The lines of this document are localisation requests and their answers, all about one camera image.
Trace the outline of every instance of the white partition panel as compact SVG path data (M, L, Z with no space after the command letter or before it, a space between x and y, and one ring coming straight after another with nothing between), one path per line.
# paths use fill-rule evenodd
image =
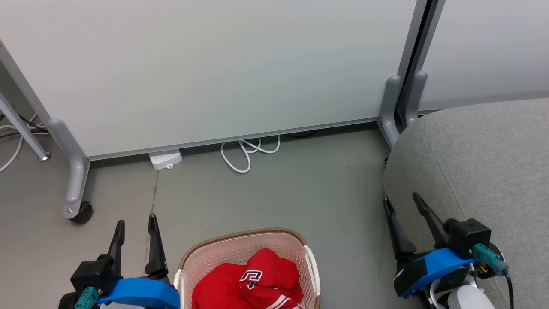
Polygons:
M86 156L377 117L415 0L2 0L0 39Z
M549 97L549 2L446 0L420 111Z

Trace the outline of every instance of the blue plastic bracket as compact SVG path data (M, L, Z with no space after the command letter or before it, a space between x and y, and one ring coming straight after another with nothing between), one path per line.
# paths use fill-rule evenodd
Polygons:
M425 260L427 275L416 281L401 297L412 296L414 291L418 291L456 269L476 261L474 258L464 260L453 253L450 248L435 250L419 260Z
M153 309L180 309L179 293L174 288L162 281L143 278L118 280L113 292L97 303L109 301Z

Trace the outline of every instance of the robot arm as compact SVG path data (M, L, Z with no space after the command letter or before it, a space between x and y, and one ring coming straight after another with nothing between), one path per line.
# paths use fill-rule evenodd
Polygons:
M58 309L97 309L110 303L120 304L118 308L179 309L180 296L167 277L156 216L149 216L150 253L145 277L123 278L120 273L124 227L124 221L118 221L107 254L80 263L70 279L76 291L65 294Z
M397 260L397 295L415 296L425 309L493 309L475 282L476 277L508 277L509 266L501 254L494 253L499 250L490 243L491 230L475 219L442 223L418 193L412 197L435 239L435 250L415 253L415 245L406 237L396 211L385 198L385 215ZM438 293L444 294L437 299Z

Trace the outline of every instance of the basket handle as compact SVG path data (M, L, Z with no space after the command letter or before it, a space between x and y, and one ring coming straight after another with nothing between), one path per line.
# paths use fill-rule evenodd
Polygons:
M312 251L309 248L309 246L304 245L303 248L305 249L305 257L307 258L307 264L309 265L309 272L311 273L311 277L315 285L314 287L315 287L316 296L320 296L320 274L318 273L318 266L316 265L315 255L312 254Z

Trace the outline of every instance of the gray stand foot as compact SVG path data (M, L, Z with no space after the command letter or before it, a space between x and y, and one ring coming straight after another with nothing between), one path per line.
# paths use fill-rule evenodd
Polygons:
M426 82L427 82L427 72L419 71L414 74L412 85L410 87L410 95L408 96L408 101L405 102L405 106L404 106L404 113L405 113L404 115L406 119L404 125L406 127L408 127L414 121L417 120L419 102L421 101L421 95L423 95L423 89L425 88Z
M27 124L19 118L19 115L15 112L13 107L9 104L8 100L0 92L0 110L4 115L9 119L21 136L25 139L27 143L31 146L32 150L38 155L38 160L45 161L49 158L49 152L46 152L44 148L38 143L34 135L27 128Z
M395 125L395 108L400 94L400 87L400 76L393 75L389 77L385 84L385 92L379 111L378 125L391 149L400 135Z
M48 123L57 144L69 159L69 186L63 217L71 219L76 217L80 211L82 194L88 178L89 160L62 120L51 119Z

